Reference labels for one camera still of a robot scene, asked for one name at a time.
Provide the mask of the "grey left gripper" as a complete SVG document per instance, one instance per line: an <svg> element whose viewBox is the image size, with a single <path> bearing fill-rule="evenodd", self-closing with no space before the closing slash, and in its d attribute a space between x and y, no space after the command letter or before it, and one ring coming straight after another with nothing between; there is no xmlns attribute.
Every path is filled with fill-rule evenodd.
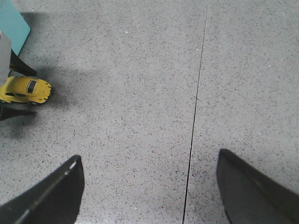
<svg viewBox="0 0 299 224"><path fill-rule="evenodd" d="M7 81L10 70L25 76L37 76L37 71L24 63L11 49L10 39L0 31L0 85ZM0 121L18 116L36 115L36 112L8 107L0 107Z"/></svg>

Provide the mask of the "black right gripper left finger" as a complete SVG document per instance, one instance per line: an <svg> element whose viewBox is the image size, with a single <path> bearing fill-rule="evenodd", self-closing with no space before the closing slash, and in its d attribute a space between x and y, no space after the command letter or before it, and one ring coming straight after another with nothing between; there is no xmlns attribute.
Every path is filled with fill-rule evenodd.
<svg viewBox="0 0 299 224"><path fill-rule="evenodd" d="M0 207L2 224L73 224L84 192L81 156L74 155L38 184Z"/></svg>

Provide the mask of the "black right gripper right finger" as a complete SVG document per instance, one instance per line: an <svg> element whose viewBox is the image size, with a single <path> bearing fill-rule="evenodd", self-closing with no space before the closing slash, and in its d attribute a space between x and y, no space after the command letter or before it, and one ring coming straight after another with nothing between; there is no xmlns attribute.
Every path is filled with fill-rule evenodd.
<svg viewBox="0 0 299 224"><path fill-rule="evenodd" d="M299 196L228 149L219 151L216 176L231 224L299 222Z"/></svg>

